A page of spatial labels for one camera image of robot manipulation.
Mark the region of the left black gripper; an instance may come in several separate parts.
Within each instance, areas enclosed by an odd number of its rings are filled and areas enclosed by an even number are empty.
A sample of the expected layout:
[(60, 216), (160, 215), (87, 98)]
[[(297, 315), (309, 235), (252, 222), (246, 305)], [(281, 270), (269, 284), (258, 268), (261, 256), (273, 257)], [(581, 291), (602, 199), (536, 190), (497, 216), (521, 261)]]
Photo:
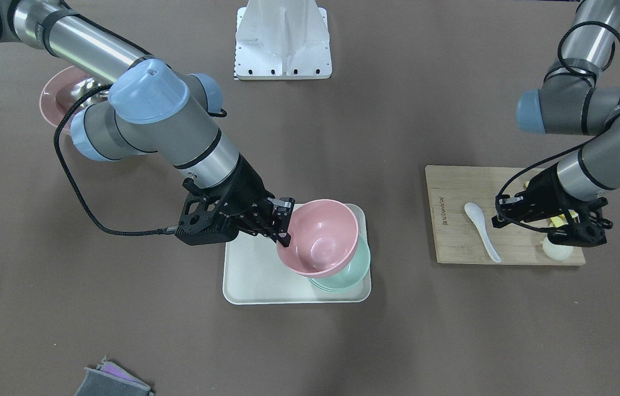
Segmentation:
[(606, 198), (582, 201), (569, 195), (558, 179), (556, 166), (542, 170), (529, 181), (526, 190), (515, 196), (497, 195), (496, 200), (497, 214), (491, 219), (494, 228), (508, 224), (526, 228), (530, 222), (564, 214), (566, 225), (536, 228), (537, 232), (546, 233), (554, 245), (581, 248), (604, 245), (606, 230), (612, 228), (612, 222), (602, 216)]

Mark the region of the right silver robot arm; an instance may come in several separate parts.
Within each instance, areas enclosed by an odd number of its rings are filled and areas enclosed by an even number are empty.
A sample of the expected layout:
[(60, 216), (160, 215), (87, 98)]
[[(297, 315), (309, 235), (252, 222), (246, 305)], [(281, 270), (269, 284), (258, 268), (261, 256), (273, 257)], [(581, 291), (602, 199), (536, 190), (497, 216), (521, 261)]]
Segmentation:
[[(97, 228), (127, 237), (176, 235), (187, 245), (234, 240), (239, 232), (289, 246), (295, 201), (276, 198), (215, 123), (225, 116), (219, 85), (182, 75), (144, 48), (103, 28), (62, 1), (0, 1), (0, 43), (41, 48), (84, 71), (96, 87), (82, 93), (54, 132), (54, 150), (79, 203)], [(184, 176), (176, 225), (125, 232), (102, 225), (85, 203), (60, 148), (71, 140), (94, 161), (160, 153)]]

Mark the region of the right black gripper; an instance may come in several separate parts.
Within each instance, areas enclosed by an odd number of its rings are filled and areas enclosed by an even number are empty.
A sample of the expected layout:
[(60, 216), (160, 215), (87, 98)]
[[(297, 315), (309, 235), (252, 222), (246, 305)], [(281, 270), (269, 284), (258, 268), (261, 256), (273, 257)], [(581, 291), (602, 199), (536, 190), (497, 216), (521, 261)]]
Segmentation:
[(267, 236), (283, 248), (290, 246), (289, 223), (273, 223), (273, 216), (290, 220), (295, 199), (272, 198), (262, 178), (243, 156), (220, 185), (201, 189), (192, 178), (185, 178), (182, 185), (189, 195), (175, 235), (183, 243), (191, 246), (227, 243), (243, 232)]

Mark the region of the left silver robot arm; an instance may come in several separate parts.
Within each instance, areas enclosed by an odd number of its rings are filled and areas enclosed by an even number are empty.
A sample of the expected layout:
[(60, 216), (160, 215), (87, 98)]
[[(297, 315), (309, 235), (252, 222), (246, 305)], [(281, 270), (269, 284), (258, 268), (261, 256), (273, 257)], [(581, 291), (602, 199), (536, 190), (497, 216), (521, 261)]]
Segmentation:
[(599, 246), (612, 222), (604, 193), (620, 188), (620, 1), (581, 1), (572, 27), (558, 44), (557, 60), (541, 88), (519, 99), (521, 130), (581, 134), (590, 140), (555, 155), (557, 163), (528, 187), (495, 197), (494, 228), (564, 215), (561, 227), (539, 228), (555, 245)]

